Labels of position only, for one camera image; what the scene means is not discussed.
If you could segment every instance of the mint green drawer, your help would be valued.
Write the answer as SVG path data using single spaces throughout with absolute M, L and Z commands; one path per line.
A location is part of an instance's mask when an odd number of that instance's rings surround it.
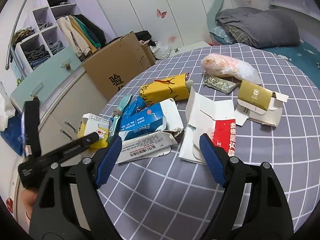
M 48 70 L 52 73 L 52 77 L 55 81 L 58 84 L 61 84 L 81 65 L 81 61 L 69 46 L 49 58 L 45 64 L 47 65 Z
M 61 67 L 70 64 L 71 70 Z M 81 64 L 71 47 L 66 47 L 53 57 L 42 63 L 12 92 L 11 101 L 20 110 L 24 102 L 37 96 L 40 104 L 44 103 L 52 92 Z

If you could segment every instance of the yellow package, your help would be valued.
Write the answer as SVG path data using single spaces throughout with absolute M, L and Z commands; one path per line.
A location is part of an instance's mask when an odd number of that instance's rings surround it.
M 108 146 L 107 139 L 109 137 L 109 120 L 101 118 L 95 114 L 84 114 L 79 131 L 78 138 L 86 136 L 90 133 L 96 132 L 99 135 L 100 140 L 91 144 L 90 149 L 101 149 Z
M 187 81 L 189 73 L 156 79 L 154 82 L 140 88 L 140 97 L 148 106 L 152 106 L 168 98 L 174 100 L 188 99 L 193 81 Z

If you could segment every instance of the gray blanket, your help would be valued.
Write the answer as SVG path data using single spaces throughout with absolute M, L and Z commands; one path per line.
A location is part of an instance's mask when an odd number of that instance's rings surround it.
M 231 25 L 241 29 L 247 35 L 250 46 L 258 49 L 300 44 L 296 23 L 281 9 L 226 9 L 217 14 L 216 21 L 223 27 Z

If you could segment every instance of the cabinet handle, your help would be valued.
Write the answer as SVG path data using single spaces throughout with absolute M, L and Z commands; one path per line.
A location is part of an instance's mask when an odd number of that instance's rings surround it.
M 60 132 L 64 133 L 66 136 L 68 136 L 70 138 L 70 141 L 72 141 L 72 137 L 70 135 L 68 135 L 64 130 L 60 129 Z
M 70 126 L 72 130 L 77 133 L 77 130 L 69 123 L 69 122 L 64 122 L 66 125 Z
M 37 85 L 35 89 L 31 91 L 30 96 L 33 98 L 33 100 L 39 100 L 39 98 L 37 97 L 37 94 L 42 88 L 43 88 L 43 84 L 39 83 L 39 85 Z
M 71 63 L 71 60 L 68 59 L 68 60 L 66 60 L 64 63 L 62 63 L 62 64 L 60 65 L 60 67 L 66 68 L 66 70 L 71 70 L 71 65 L 70 65 L 70 63 Z

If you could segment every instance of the blue gripper pad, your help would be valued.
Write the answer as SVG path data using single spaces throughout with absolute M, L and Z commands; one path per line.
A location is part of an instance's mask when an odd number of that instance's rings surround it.
M 106 184 L 113 167 L 116 164 L 116 161 L 120 155 L 122 149 L 122 140 L 120 136 L 117 136 L 115 141 L 104 155 L 102 161 L 97 167 L 97 178 L 95 184 L 100 188 L 103 184 Z
M 224 166 L 212 148 L 212 142 L 208 140 L 205 134 L 203 134 L 200 136 L 199 145 L 214 181 L 224 188 L 227 183 L 227 180 L 224 177 Z

